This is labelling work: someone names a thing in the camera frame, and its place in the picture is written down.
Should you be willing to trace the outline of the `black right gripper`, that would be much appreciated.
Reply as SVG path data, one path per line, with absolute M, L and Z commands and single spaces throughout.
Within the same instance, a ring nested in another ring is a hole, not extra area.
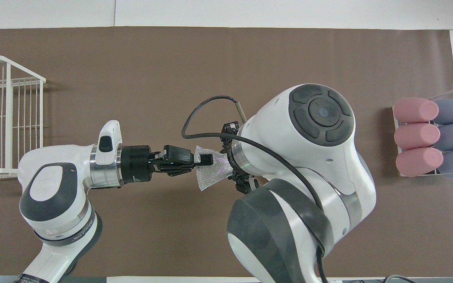
M 237 135 L 240 126 L 238 122 L 226 123 L 223 125 L 221 134 L 233 134 Z M 228 162 L 232 167 L 232 176 L 228 179 L 235 181 L 237 191 L 244 193 L 245 195 L 252 192 L 256 188 L 259 188 L 258 181 L 254 179 L 254 175 L 249 175 L 247 172 L 242 170 L 238 164 L 234 161 L 233 153 L 231 150 L 232 138 L 221 138 L 223 142 L 221 153 L 226 154 Z

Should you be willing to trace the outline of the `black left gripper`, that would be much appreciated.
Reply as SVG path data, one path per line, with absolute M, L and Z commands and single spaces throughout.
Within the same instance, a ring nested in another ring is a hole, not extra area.
M 160 171 L 168 176 L 178 176 L 192 171 L 197 165 L 213 165 L 212 154 L 196 154 L 188 149 L 166 145 L 164 161 Z M 153 160 L 160 152 L 152 152 L 147 145 L 123 146 L 121 150 L 120 169 L 124 184 L 149 182 L 152 178 Z

